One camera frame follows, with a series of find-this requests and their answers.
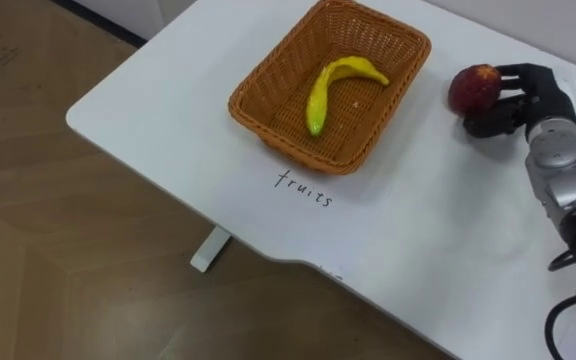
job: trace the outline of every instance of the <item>wicker basket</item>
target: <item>wicker basket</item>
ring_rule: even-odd
[[[430,53],[423,33],[351,0],[319,1],[237,87],[228,109],[267,145],[328,174],[359,168]],[[322,134],[306,127],[321,69],[344,56],[369,59],[387,87],[361,78],[333,83]]]

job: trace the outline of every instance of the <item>fake fruit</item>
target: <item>fake fruit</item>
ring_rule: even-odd
[[[349,77],[363,77],[388,85],[390,81],[381,74],[366,58],[348,56],[331,62],[323,68],[315,85],[310,90],[306,107],[306,125],[310,134],[318,136],[324,127],[328,111],[328,87],[336,80]]]
[[[459,115],[490,109],[501,92],[501,74],[491,65],[473,65],[461,70],[450,84],[448,105]]]

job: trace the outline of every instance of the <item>red apple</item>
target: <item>red apple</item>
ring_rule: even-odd
[[[461,70],[450,84],[448,105],[459,115],[490,109],[501,92],[501,74],[488,64]]]

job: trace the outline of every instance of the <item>table leg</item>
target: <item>table leg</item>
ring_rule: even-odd
[[[217,254],[219,254],[219,251],[226,245],[228,239],[230,239],[230,233],[219,226],[215,226],[210,235],[204,240],[204,243],[201,244],[199,250],[190,259],[190,265],[201,272],[206,272],[215,257],[217,257]]]

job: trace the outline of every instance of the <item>white wall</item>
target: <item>white wall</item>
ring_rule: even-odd
[[[151,39],[165,26],[157,0],[75,1],[144,39]]]
[[[195,0],[76,1],[146,39],[152,38],[195,2]],[[576,0],[426,1],[576,63]]]
[[[171,21],[186,10],[195,0],[159,0],[161,14],[164,17],[164,23],[170,24]]]
[[[576,63],[576,0],[427,1]]]

